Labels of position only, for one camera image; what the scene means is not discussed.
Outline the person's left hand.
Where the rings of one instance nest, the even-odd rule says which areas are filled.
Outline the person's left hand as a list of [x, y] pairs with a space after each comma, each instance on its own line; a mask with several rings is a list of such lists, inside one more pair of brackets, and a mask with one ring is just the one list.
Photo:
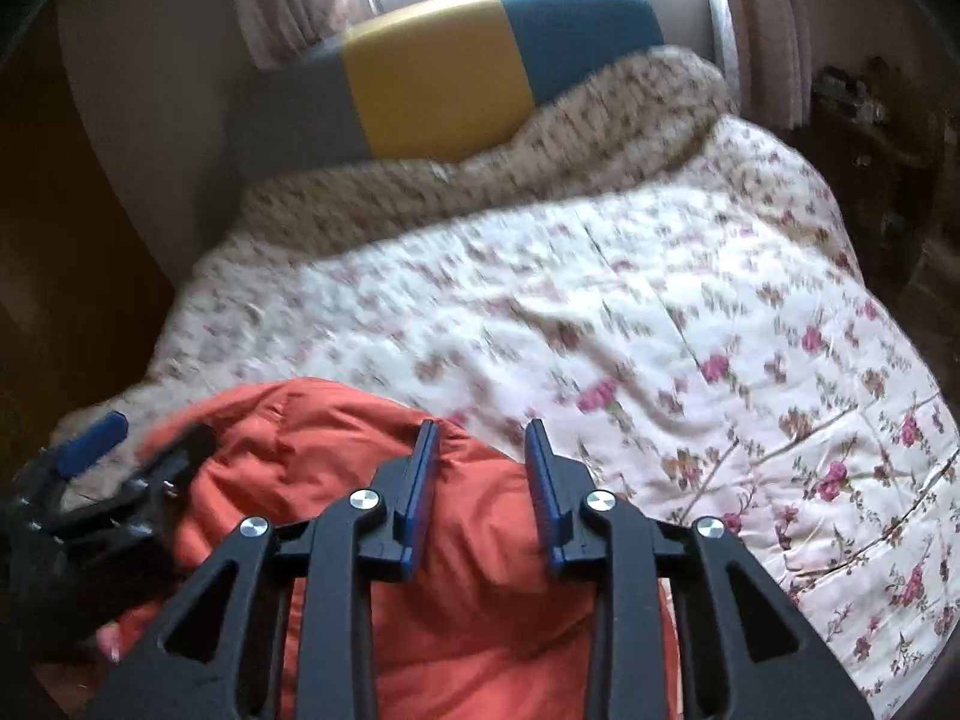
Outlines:
[[124, 636], [117, 622], [109, 622], [96, 632], [96, 647], [107, 663], [116, 665], [124, 656]]

